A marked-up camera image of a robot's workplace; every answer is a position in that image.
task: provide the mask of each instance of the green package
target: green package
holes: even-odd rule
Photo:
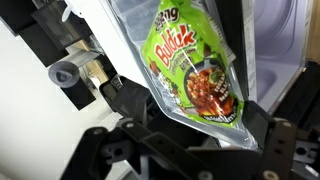
[[[230,89],[227,49],[212,18],[193,0],[161,0],[142,56],[191,120],[231,127],[243,102]]]

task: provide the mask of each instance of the metal screw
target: metal screw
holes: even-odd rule
[[[98,135],[98,134],[101,134],[101,133],[103,133],[103,129],[96,129],[96,130],[93,131],[94,135]]]
[[[213,176],[208,171],[201,171],[198,175],[199,180],[213,180]]]
[[[265,180],[279,180],[279,176],[277,173],[269,170],[263,171],[263,177]]]
[[[133,123],[128,123],[126,126],[127,126],[127,128],[132,128],[134,126],[134,124]]]
[[[286,127],[291,127],[291,124],[288,123],[288,122],[283,122],[282,124],[283,124],[284,126],[286,126]]]

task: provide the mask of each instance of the black mechanical part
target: black mechanical part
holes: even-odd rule
[[[252,113],[261,113],[246,103]],[[254,115],[262,120],[265,113]],[[239,148],[188,149],[133,119],[121,120],[112,132],[85,132],[61,179],[105,179],[114,162],[126,160],[142,180],[286,180],[319,177],[319,132],[306,133],[288,121],[271,121],[262,153]]]
[[[299,128],[310,131],[319,127],[320,65],[309,63],[284,97],[274,117],[287,119]]]
[[[243,110],[242,122],[259,146],[264,148],[269,129],[274,127],[274,119],[257,103],[247,101]]]

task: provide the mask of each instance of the plastic packaging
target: plastic packaging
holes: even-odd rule
[[[229,91],[231,51],[218,32],[201,4],[162,0],[142,55],[188,118],[231,127],[242,116],[243,102]]]
[[[193,0],[192,1],[181,0],[179,2],[193,3],[193,5],[196,5],[196,6],[193,6],[193,8],[194,7],[198,8],[198,11],[201,11],[202,13],[202,17],[205,17],[205,20],[203,21],[207,21],[207,22],[212,21],[211,17],[207,16],[207,14],[205,13],[201,2],[193,1]],[[144,57],[152,49],[152,47],[148,46],[150,45],[150,43],[147,43],[147,46],[145,46],[144,48],[142,47],[143,47],[143,44],[146,43],[151,27],[154,26],[153,22],[154,20],[156,20],[156,16],[158,15],[157,10],[159,7],[159,3],[160,3],[159,0],[111,1],[112,7],[114,8],[116,15],[121,19],[121,23],[125,27],[130,41],[135,45],[135,48],[137,49],[138,53],[144,52],[142,53]],[[225,78],[225,81],[222,80],[219,87],[222,88],[223,86],[223,88],[225,88],[224,92],[226,92],[226,89],[228,89],[228,92],[232,92],[232,93],[223,93],[223,94],[227,94],[226,96],[223,96],[225,98],[224,100],[228,98],[233,99],[230,101],[231,103],[229,102],[228,106],[231,107],[231,110],[233,112],[236,111],[236,118],[234,117],[230,118],[231,121],[228,118],[227,119],[212,118],[213,117],[212,114],[211,114],[211,117],[208,119],[215,119],[216,121],[206,120],[203,117],[199,117],[198,107],[194,108],[195,106],[193,105],[193,108],[187,109],[187,113],[186,113],[186,108],[181,108],[181,106],[179,106],[179,104],[181,104],[181,101],[187,102],[189,100],[189,104],[190,105],[193,104],[193,103],[190,103],[192,101],[192,99],[190,100],[190,96],[187,93],[182,92],[182,91],[185,91],[185,92],[188,91],[189,79],[187,78],[192,73],[192,70],[190,72],[182,73],[183,76],[184,74],[188,74],[184,76],[187,78],[177,76],[177,78],[179,79],[177,81],[179,81],[180,83],[179,85],[177,85],[176,83],[168,84],[167,78],[164,78],[164,77],[159,78],[159,73],[157,73],[159,67],[155,67],[152,61],[150,61],[149,59],[144,59],[141,54],[140,54],[140,59],[139,58],[136,59],[137,65],[140,67],[142,74],[146,78],[146,82],[150,87],[150,91],[153,94],[154,98],[156,99],[159,107],[168,117],[178,122],[181,122],[183,124],[186,124],[190,127],[193,127],[199,131],[205,132],[211,136],[227,141],[233,145],[241,146],[244,148],[255,149],[257,147],[255,140],[253,139],[253,137],[250,135],[250,133],[247,131],[247,129],[243,126],[241,122],[243,98],[241,95],[240,87],[237,83],[236,74],[232,66],[232,60],[234,59],[234,56],[230,51],[230,49],[228,49],[223,38],[223,33],[221,33],[221,31],[217,28],[216,24],[215,23],[211,23],[211,24],[208,23],[208,24],[210,25],[211,30],[206,31],[209,34],[206,34],[205,37],[202,36],[203,37],[202,40],[206,38],[206,40],[208,40],[209,43],[202,43],[201,45],[199,45],[198,43],[198,45],[194,46],[195,47],[194,49],[196,49],[196,52],[201,51],[203,52],[203,54],[200,56],[198,53],[198,55],[195,56],[197,58],[197,61],[195,61],[195,63],[189,62],[187,66],[188,67],[199,66],[199,67],[193,68],[193,71],[195,71],[195,69],[197,71],[208,70],[208,72],[204,72],[204,74],[206,74],[206,78],[209,78],[209,76],[212,76],[211,79],[215,81],[218,80],[218,84],[219,84],[219,80]],[[215,69],[218,73],[216,74],[213,73],[213,69]],[[171,77],[171,80],[170,80],[171,82],[176,81],[176,78],[175,77],[173,78],[174,80]],[[181,87],[182,81],[186,82],[185,83],[186,85]],[[173,91],[177,89],[174,89],[173,87],[176,87],[176,85],[180,87],[181,89],[180,94],[184,94],[184,98],[179,99],[175,96]],[[196,115],[192,117],[192,115],[190,116],[190,113],[188,112],[192,112]]]

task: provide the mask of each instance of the buldak noodle package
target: buldak noodle package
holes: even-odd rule
[[[141,51],[188,118],[231,127],[241,117],[243,102],[227,74],[234,55],[201,3],[161,0]]]

